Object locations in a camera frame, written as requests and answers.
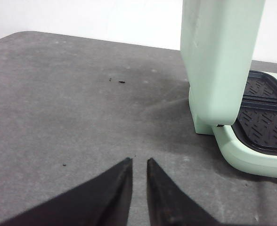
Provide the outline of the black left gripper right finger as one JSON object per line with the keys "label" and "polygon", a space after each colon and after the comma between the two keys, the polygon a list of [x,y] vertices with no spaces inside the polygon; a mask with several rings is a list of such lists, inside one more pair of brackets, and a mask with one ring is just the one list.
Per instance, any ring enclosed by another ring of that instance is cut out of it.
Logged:
{"label": "black left gripper right finger", "polygon": [[152,226],[220,225],[182,192],[153,158],[147,161],[147,203]]}

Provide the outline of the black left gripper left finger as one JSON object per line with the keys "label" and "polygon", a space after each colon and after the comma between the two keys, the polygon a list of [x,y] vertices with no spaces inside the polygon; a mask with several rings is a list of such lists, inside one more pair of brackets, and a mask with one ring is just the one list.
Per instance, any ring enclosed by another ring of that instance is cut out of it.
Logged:
{"label": "black left gripper left finger", "polygon": [[2,226],[125,226],[132,197],[132,159],[1,222]]}

